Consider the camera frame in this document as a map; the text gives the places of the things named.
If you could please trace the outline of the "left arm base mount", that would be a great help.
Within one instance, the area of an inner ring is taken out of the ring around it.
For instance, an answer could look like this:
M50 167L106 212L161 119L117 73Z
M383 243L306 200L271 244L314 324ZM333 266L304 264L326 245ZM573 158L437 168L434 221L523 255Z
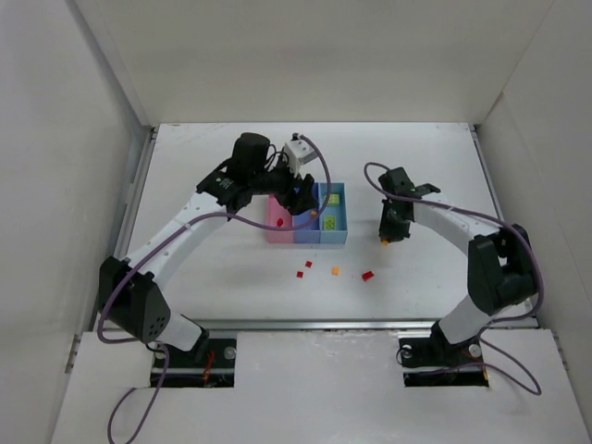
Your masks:
M194 351L180 351L168 346L169 366L164 372L165 355L154 351L150 387L155 388L161 375L163 388L228 389L235 383L237 358L236 333L211 333L204 345Z

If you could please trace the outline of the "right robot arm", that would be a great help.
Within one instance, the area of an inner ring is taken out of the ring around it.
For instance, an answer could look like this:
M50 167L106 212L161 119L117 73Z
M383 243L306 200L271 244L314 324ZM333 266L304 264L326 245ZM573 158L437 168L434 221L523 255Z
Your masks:
M495 317L542 291L542 277L521 226L450 203L436 186L415 185L402 167L379 176L385 196L379 238L411 236L411 224L429 228L467 259L467 295L432 327L420 344L427 357L446 360L469 345Z

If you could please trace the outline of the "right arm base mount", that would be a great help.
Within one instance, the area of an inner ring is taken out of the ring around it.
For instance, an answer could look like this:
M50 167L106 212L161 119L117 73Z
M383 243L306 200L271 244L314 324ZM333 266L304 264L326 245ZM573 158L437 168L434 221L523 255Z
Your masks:
M449 344L433 327L429 336L399 337L396 360L406 388L489 386L477 337Z

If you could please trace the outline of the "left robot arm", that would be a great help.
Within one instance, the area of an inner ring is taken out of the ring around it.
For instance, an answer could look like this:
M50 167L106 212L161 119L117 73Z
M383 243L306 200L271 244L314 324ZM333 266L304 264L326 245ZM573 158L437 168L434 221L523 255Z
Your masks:
M129 342L152 342L181 352L195 352L207 341L207 331L173 311L164 288L177 269L214 232L231 220L248 224L241 209L255 196L269 195L297 216L323 211L313 193L314 178L301 168L323 158L306 136L295 133L274 151L271 141L244 132L232 154L209 172L191 198L150 240L122 259L110 256L101 264L97 336L106 344L105 323L128 333Z

